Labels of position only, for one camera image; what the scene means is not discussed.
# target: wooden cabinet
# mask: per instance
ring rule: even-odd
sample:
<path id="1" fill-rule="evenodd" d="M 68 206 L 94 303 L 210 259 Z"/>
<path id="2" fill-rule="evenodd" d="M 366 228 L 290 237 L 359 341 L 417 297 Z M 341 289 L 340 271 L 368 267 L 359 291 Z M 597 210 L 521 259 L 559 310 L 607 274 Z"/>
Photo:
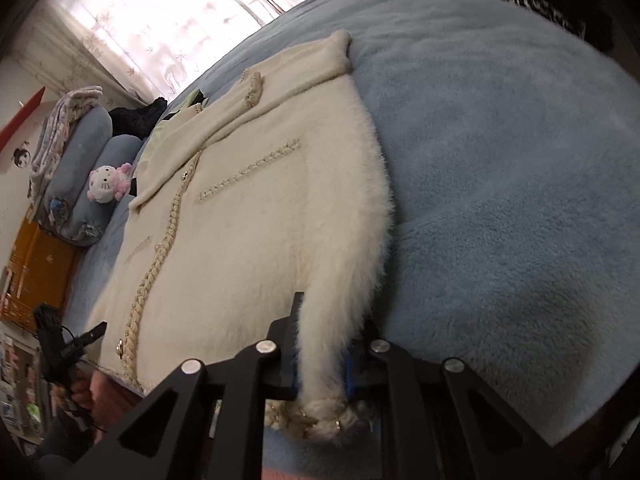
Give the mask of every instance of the wooden cabinet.
<path id="1" fill-rule="evenodd" d="M 40 303 L 62 309 L 79 249 L 22 222 L 6 266 L 1 319 L 35 331 L 31 311 Z"/>

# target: cartoon girl sticker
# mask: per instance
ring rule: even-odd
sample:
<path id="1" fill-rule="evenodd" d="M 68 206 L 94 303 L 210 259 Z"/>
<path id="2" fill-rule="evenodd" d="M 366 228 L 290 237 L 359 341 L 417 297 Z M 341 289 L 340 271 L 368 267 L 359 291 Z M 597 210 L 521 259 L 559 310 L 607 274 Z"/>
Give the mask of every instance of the cartoon girl sticker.
<path id="1" fill-rule="evenodd" d="M 20 148 L 14 150 L 14 164 L 18 168 L 26 168 L 31 162 L 31 153 L 29 153 L 28 147 L 29 142 L 25 140 Z"/>

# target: pink plush toy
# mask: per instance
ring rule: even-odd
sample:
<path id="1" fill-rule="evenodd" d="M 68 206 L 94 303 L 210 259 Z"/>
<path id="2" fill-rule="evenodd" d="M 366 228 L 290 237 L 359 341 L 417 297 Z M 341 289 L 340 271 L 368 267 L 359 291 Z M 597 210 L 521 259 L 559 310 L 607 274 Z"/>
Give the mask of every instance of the pink plush toy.
<path id="1" fill-rule="evenodd" d="M 89 173 L 89 191 L 86 196 L 89 200 L 106 204 L 114 198 L 122 200 L 130 188 L 131 165 L 128 162 L 117 169 L 113 166 L 101 166 Z"/>

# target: plush toy face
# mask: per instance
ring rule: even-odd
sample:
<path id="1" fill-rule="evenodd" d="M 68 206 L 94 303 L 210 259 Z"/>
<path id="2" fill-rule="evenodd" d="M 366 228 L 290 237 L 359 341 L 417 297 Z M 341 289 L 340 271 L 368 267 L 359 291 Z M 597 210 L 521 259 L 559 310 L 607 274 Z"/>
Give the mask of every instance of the plush toy face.
<path id="1" fill-rule="evenodd" d="M 112 166 L 101 166 L 89 174 L 89 200 L 106 204 L 114 199 L 116 193 L 116 169 Z"/>

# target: sheer curtain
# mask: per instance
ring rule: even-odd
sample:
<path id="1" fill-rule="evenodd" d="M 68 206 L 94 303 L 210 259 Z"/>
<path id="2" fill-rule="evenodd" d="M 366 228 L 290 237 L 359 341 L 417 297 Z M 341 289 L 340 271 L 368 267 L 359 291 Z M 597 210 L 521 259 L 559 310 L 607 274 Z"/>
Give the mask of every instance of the sheer curtain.
<path id="1" fill-rule="evenodd" d="M 244 38 L 303 0 L 42 0 L 142 102 L 169 101 Z"/>

